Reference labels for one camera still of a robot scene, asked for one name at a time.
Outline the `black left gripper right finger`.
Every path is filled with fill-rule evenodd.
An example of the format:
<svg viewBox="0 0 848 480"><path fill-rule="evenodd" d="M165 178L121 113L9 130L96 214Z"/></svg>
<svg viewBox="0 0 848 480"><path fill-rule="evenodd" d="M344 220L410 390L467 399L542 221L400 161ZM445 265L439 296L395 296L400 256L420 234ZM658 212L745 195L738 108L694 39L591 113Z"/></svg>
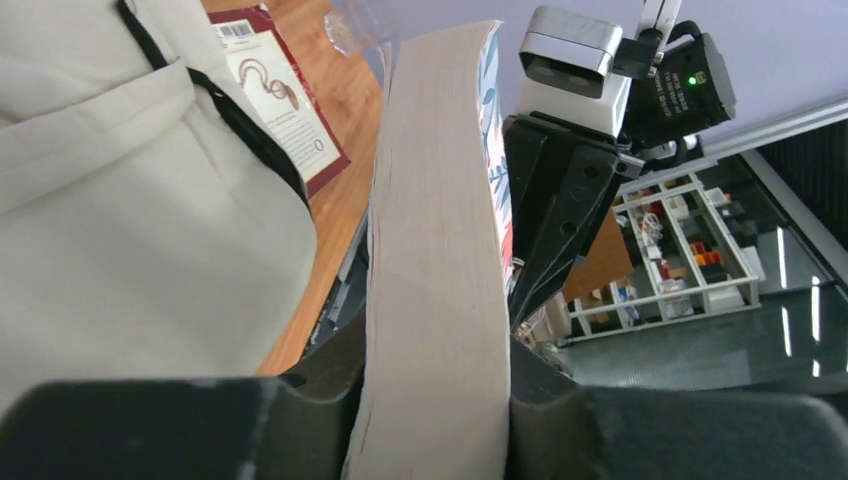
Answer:
<svg viewBox="0 0 848 480"><path fill-rule="evenodd" d="M508 479L598 479L600 437L586 391L510 340Z"/></svg>

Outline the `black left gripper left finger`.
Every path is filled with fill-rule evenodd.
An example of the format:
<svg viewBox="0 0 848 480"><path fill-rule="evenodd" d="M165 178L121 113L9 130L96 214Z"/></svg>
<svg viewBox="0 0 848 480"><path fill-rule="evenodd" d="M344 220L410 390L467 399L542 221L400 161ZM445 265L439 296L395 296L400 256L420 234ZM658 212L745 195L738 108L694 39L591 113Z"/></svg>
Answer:
<svg viewBox="0 0 848 480"><path fill-rule="evenodd" d="M365 364L368 216L355 231L314 332L279 376L257 457L258 479L341 479Z"/></svg>

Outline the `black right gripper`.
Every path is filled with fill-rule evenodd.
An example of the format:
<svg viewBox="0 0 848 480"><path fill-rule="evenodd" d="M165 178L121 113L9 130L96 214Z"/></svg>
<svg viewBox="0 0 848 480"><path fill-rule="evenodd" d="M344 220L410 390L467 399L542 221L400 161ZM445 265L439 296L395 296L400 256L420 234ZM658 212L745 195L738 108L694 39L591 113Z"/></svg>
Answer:
<svg viewBox="0 0 848 480"><path fill-rule="evenodd" d="M622 144L647 163L682 163L686 139L736 116L736 96L712 36L686 20L669 41L690 39L664 53L657 73L631 84ZM516 331L562 289L594 225L603 220L620 183L620 152L577 138L565 127L531 115L504 128L512 196L512 256L522 263L508 297Z"/></svg>

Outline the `floral cover paperback book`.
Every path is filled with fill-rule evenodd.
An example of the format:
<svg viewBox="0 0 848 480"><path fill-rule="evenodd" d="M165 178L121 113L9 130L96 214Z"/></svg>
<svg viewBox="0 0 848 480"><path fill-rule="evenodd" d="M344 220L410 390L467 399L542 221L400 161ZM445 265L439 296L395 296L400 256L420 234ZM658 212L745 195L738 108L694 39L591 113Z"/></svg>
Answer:
<svg viewBox="0 0 848 480"><path fill-rule="evenodd" d="M346 479L500 479L511 212L499 201L500 22L385 59L368 211L366 359Z"/></svg>

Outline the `beige canvas backpack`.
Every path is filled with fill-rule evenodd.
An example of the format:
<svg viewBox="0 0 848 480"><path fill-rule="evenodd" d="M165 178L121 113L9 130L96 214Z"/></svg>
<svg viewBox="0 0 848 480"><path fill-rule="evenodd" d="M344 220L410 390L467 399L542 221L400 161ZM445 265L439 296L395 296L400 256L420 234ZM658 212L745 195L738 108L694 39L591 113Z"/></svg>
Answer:
<svg viewBox="0 0 848 480"><path fill-rule="evenodd" d="M291 183L191 73L251 119L197 1L1 5L1 405L55 380L247 376L316 250Z"/></svg>

